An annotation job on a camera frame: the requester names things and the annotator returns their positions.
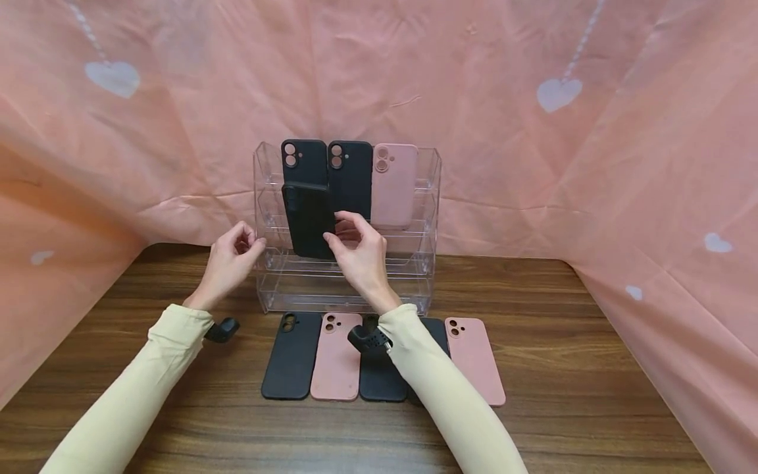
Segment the pink fabric backdrop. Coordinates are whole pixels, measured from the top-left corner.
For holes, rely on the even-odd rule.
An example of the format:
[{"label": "pink fabric backdrop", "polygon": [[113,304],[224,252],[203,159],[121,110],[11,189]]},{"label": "pink fabric backdrop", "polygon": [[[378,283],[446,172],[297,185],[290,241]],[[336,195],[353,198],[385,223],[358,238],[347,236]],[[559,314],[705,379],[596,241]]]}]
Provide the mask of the pink fabric backdrop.
[{"label": "pink fabric backdrop", "polygon": [[758,465],[754,0],[0,8],[0,406],[144,243],[252,220],[258,142],[392,140],[443,156],[442,253],[569,262],[714,470]]}]

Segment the hand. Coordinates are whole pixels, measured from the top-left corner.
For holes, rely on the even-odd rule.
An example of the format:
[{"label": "hand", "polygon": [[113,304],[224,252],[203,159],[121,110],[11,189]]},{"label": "hand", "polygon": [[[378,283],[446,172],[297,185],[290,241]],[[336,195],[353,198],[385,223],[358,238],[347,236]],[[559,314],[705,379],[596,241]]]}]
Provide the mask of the hand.
[{"label": "hand", "polygon": [[[324,234],[324,239],[337,259],[348,283],[361,294],[374,310],[383,315],[400,306],[400,298],[387,280],[385,256],[387,240],[360,214],[347,211],[335,213],[335,234]],[[351,248],[344,242],[357,243]]]},{"label": "hand", "polygon": [[200,285],[184,306],[210,311],[249,275],[266,248],[266,239],[256,239],[255,231],[240,221],[211,245],[211,255]]}]

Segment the pink phone case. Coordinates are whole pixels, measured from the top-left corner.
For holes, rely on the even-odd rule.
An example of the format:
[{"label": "pink phone case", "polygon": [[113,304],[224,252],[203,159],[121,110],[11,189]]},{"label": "pink phone case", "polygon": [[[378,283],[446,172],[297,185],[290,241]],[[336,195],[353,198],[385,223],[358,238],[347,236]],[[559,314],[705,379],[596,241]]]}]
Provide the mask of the pink phone case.
[{"label": "pink phone case", "polygon": [[374,147],[371,172],[371,225],[404,229],[413,219],[418,148],[402,143]]},{"label": "pink phone case", "polygon": [[488,404],[493,407],[503,405],[506,402],[506,392],[503,390],[495,356],[487,338],[487,329],[484,328],[481,319],[445,319],[445,332],[450,347],[450,359],[458,370],[474,385]]},{"label": "pink phone case", "polygon": [[347,340],[347,334],[362,323],[361,315],[351,312],[328,312],[321,320],[311,380],[311,396],[316,400],[358,397],[361,353]]}]

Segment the black clip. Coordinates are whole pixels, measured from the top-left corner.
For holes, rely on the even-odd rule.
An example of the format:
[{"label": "black clip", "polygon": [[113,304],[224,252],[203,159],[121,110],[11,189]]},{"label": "black clip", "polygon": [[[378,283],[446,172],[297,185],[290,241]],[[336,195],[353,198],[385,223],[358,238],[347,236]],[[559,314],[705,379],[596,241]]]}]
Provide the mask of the black clip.
[{"label": "black clip", "polygon": [[235,318],[225,318],[219,325],[213,323],[213,326],[208,329],[203,337],[209,341],[223,344],[228,342],[239,328],[240,324]]},{"label": "black clip", "polygon": [[379,328],[374,329],[372,332],[368,332],[368,329],[361,325],[355,326],[350,330],[347,335],[347,340],[350,341],[352,346],[361,354],[370,350],[375,350],[377,347],[383,347],[386,350],[389,350],[392,347],[392,341],[390,341]]}]

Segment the arm sleeve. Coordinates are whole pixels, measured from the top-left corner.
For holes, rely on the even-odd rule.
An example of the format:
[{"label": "arm sleeve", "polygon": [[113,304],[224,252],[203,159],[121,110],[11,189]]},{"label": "arm sleeve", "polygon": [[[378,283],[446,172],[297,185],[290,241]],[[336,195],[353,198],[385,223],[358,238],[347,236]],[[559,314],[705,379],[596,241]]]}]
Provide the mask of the arm sleeve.
[{"label": "arm sleeve", "polygon": [[465,474],[527,472],[510,435],[484,398],[404,304],[379,318],[390,358],[413,387]]},{"label": "arm sleeve", "polygon": [[147,344],[68,432],[41,473],[123,472],[212,325],[205,311],[169,306],[150,328]]}]

